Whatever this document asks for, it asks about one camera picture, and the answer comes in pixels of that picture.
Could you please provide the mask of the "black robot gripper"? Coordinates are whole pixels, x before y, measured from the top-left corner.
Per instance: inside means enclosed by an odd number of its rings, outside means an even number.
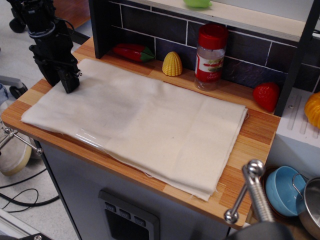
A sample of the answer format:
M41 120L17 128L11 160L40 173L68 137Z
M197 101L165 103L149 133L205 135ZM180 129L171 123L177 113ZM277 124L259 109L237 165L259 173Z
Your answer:
M61 81L67 94L80 85L81 75L77 67L78 61L71 53L74 46L73 31L68 29L68 23L51 21L46 29L28 32L35 41L35 46L30 50L44 78L52 87Z

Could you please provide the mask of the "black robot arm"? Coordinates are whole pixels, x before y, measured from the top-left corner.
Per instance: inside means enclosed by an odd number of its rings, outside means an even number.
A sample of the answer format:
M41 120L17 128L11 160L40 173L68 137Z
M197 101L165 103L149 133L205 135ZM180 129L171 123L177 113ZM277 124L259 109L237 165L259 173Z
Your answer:
M61 82L66 93L79 85L81 71L72 55L72 33L65 19L55 16L52 0L10 0L13 20L10 28L21 33L28 28L28 35L35 42L29 47L44 78L51 86Z

